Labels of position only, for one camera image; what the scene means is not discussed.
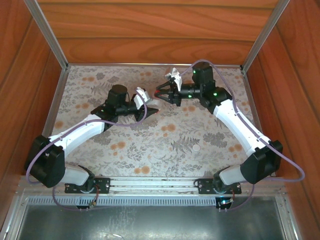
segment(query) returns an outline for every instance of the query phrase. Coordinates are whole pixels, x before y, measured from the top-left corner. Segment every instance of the aluminum frame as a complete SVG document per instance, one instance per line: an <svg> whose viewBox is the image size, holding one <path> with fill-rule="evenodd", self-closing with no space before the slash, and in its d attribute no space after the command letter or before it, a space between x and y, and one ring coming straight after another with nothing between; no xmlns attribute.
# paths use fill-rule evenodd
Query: aluminum frame
<svg viewBox="0 0 320 240"><path fill-rule="evenodd" d="M294 218L293 210L287 196L275 197L275 202L279 211L279 216L282 223L283 234L285 239L300 240L301 233L298 228L296 219Z"/></svg>
<svg viewBox="0 0 320 240"><path fill-rule="evenodd" d="M260 124L260 120L259 120L259 115L258 115L258 112L257 112L256 104L255 104L255 101L254 101L254 97L253 97L252 92L251 92L251 88L250 88L250 84L249 84L249 80L248 80L247 74L245 72L242 72L242 75L243 75L243 84L244 84L245 92L246 92L246 95L248 97L249 105L250 105L251 112L252 112L254 126L260 132L263 132L261 124Z"/></svg>
<svg viewBox="0 0 320 240"><path fill-rule="evenodd" d="M22 193L19 194L16 192L16 194L2 227L0 240L17 239L18 237L21 223L27 209L28 197L25 197Z"/></svg>
<svg viewBox="0 0 320 240"><path fill-rule="evenodd" d="M54 129L55 121L58 115L61 99L63 97L66 83L69 76L70 67L68 66L66 69L62 69L60 73L60 77L58 80L58 84L56 86L54 96L51 102L51 106L49 109L48 116L46 118L42 135L45 137L49 137L52 134L52 131Z"/></svg>
<svg viewBox="0 0 320 240"><path fill-rule="evenodd" d="M105 66L105 67L176 67L187 68L190 63L69 63L70 66ZM220 69L240 69L240 65L216 64Z"/></svg>
<svg viewBox="0 0 320 240"><path fill-rule="evenodd" d="M262 48L263 44L267 40L269 34L271 33L272 29L276 25L277 21L279 20L281 14L286 9L290 0L279 0L275 8L273 9L270 17L268 18L266 24L264 25L262 31L260 32L259 36L255 40L251 50L249 51L248 55L246 56L242 71L246 73L256 56L258 55L260 49Z"/></svg>
<svg viewBox="0 0 320 240"><path fill-rule="evenodd" d="M62 69L67 69L68 60L58 43L58 40L52 31L44 13L42 12L37 0L24 0L25 5L29 9L33 19L41 30L45 40L49 44L53 54L59 62Z"/></svg>
<svg viewBox="0 0 320 240"><path fill-rule="evenodd" d="M199 194L198 189L194 187L194 181L201 177L131 177L131 176L108 176L110 181L109 194L101 194L101 196L146 196L146 197L189 197L189 196L213 196L213 197L231 197L232 194ZM36 181L34 177L30 177L31 181ZM252 185L250 183L242 183L242 196L248 196L251 193ZM60 183L56 186L57 196L70 196L64 193L65 185ZM17 193L23 193L25 196L41 195L51 196L52 190L41 184L30 185L26 181L26 177L22 176ZM281 181L263 180L255 185L253 193L254 197L275 197L286 196L287 191L285 184ZM83 196L83 194L73 194L73 196Z"/></svg>

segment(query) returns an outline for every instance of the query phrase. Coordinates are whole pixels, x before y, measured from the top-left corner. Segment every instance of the wooden enclosure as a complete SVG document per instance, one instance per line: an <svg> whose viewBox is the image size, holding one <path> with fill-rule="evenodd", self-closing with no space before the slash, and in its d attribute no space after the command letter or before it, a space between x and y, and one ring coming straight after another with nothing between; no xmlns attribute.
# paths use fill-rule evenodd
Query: wooden enclosure
<svg viewBox="0 0 320 240"><path fill-rule="evenodd" d="M241 65L277 0L39 0L70 63Z"/></svg>
<svg viewBox="0 0 320 240"><path fill-rule="evenodd" d="M292 0L247 73L264 133L305 171L305 180L286 185L304 239L320 233L319 23L319 2ZM278 175L299 177L284 161Z"/></svg>
<svg viewBox="0 0 320 240"><path fill-rule="evenodd" d="M277 0L38 0L73 64L243 65ZM263 132L305 170L288 183L303 239L320 234L320 3L291 0L247 74ZM0 3L0 225L62 68L21 0ZM282 161L280 177L297 178Z"/></svg>
<svg viewBox="0 0 320 240"><path fill-rule="evenodd" d="M0 4L0 226L41 134L61 67L25 3Z"/></svg>

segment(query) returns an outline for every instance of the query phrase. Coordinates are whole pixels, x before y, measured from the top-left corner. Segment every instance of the lavender cable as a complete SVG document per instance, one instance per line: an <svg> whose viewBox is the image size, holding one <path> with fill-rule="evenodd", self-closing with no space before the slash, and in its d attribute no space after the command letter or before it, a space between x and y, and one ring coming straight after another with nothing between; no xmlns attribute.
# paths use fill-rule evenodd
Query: lavender cable
<svg viewBox="0 0 320 240"><path fill-rule="evenodd" d="M56 186L54 186L52 188L52 198L53 198L53 201L54 203L64 209L64 210L68 210L68 211L73 211L73 212L87 212L87 211L92 211L92 210L101 210L101 209L107 209L107 208L112 208L112 206L100 206L100 207L94 207L94 208L86 208L86 209L78 209L78 208L72 208L72 207L67 207L67 206L64 206L64 205L61 205L58 200L56 199Z"/></svg>
<svg viewBox="0 0 320 240"><path fill-rule="evenodd" d="M240 205L228 209L226 212L231 212L231 211L234 211L234 210L241 208L243 205L245 205L247 202L249 202L249 200L252 198L252 195L254 194L254 191L255 191L255 185L252 184L252 190L250 192L250 195L247 197L247 199L243 203L241 203Z"/></svg>
<svg viewBox="0 0 320 240"><path fill-rule="evenodd" d="M84 125L87 125L87 124L90 124L90 123L105 123L105 124L110 124L110 125L115 125L115 126L119 126L119 127L135 127L135 126L138 126L139 124L141 124L147 117L147 104L144 100L144 98L141 96L141 94L136 91L136 94L141 98L142 102L143 102L143 106L144 106L144 115L142 117L142 119L140 121L137 121L135 123L132 123L132 124L121 124L121 123L116 123L116 122L112 122L112 121L107 121L107 120L102 120L102 119L93 119L93 120L89 120L89 121L85 121L73 128L71 128L69 131L67 131L66 133L64 133L63 135L61 135L61 137L53 140L52 142L50 142L48 145L46 145L43 149L41 149L37 155L35 155L35 157L32 159L32 161L30 162L27 170L26 170L26 174L25 174L25 177L26 177L26 181L29 183L29 184L39 184L40 182L39 181L30 181L30 171L33 167L33 165L35 164L35 162L38 160L38 158L48 149L50 148L52 145L54 145L55 143L57 143L58 141L62 140L63 138L65 138L66 136L68 136L69 134L71 134L72 132L74 132L75 130L81 128L82 126Z"/></svg>
<svg viewBox="0 0 320 240"><path fill-rule="evenodd" d="M225 79L225 77L221 74L221 72L219 71L219 69L210 61L205 60L205 59L199 59L197 61L195 61L192 65L190 65L185 71L183 71L180 76L184 75L186 72L188 72L190 69L192 69L192 67L194 65L196 65L197 63L200 62L206 62L209 63L218 73L218 75L220 76L221 80L223 81L223 83L225 84L226 88L229 90L231 96L232 96L232 104L233 104L233 108L235 111L235 114L238 116L238 118L241 120L241 122L253 133L253 135L259 140L261 141L265 146L267 146L271 151L273 151L275 154L277 154L278 156L280 156L281 158L283 158L284 160L286 160L288 163L290 163L291 165L293 165L295 168L297 168L299 170L299 172L301 173L301 176L297 179L284 179L281 177L269 177L268 180L271 181L283 181L283 182L290 182L290 183L295 183L295 182L299 182L302 181L306 174L304 172L304 170L298 165L296 164L294 161L292 161L291 159L289 159L288 157L286 157L285 155L283 155L281 152L279 152L278 150L276 150L273 146L271 146L269 143L267 143L266 141L264 141L263 139L260 139L260 136L249 126L249 124L243 119L243 117L240 115L239 109L237 107L237 103L236 103L236 98L234 95L234 92L232 91L230 85L228 84L227 80Z"/></svg>

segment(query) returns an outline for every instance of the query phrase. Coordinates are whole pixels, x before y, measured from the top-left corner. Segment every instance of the floral tablecloth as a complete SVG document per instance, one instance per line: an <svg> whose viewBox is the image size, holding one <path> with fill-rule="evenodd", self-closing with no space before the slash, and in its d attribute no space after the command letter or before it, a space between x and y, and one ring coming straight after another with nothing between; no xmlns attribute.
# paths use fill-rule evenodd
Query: floral tablecloth
<svg viewBox="0 0 320 240"><path fill-rule="evenodd" d="M52 134L83 120L107 99L112 85L126 86L130 96L136 87L153 96L156 86L166 81L165 71L154 66L72 66ZM240 69L221 71L238 107L253 121ZM192 83L191 76L184 75L183 82ZM225 87L216 73L214 78L217 86ZM183 99L181 107L158 102L158 114L137 127L111 127L76 148L66 162L103 176L210 177L246 159L237 139L197 99ZM133 116L119 118L119 123L134 122Z"/></svg>

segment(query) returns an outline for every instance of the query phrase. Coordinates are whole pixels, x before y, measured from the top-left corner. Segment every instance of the wooden wall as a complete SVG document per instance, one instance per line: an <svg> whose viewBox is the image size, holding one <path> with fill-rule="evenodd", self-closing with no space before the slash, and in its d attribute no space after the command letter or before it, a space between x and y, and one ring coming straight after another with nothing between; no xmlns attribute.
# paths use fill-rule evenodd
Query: wooden wall
<svg viewBox="0 0 320 240"><path fill-rule="evenodd" d="M305 170L288 184L303 239L320 235L320 4L291 0L247 76L263 131ZM281 164L279 176L298 172Z"/></svg>
<svg viewBox="0 0 320 240"><path fill-rule="evenodd" d="M61 67L22 0L0 3L0 228Z"/></svg>
<svg viewBox="0 0 320 240"><path fill-rule="evenodd" d="M278 0L38 0L70 63L241 65Z"/></svg>

